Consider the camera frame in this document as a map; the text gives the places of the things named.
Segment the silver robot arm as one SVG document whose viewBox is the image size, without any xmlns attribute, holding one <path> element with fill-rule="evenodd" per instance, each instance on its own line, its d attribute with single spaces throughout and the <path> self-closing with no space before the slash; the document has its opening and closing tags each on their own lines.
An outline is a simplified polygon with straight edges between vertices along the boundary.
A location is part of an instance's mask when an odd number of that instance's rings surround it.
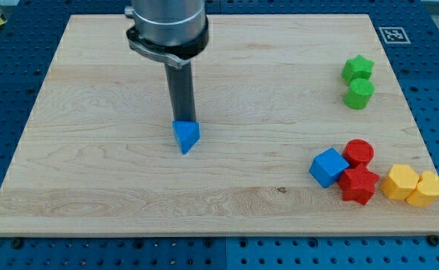
<svg viewBox="0 0 439 270">
<path fill-rule="evenodd" d="M 129 47 L 177 70 L 209 42 L 204 0 L 131 0 L 125 16 L 134 21 L 126 31 Z"/>
</svg>

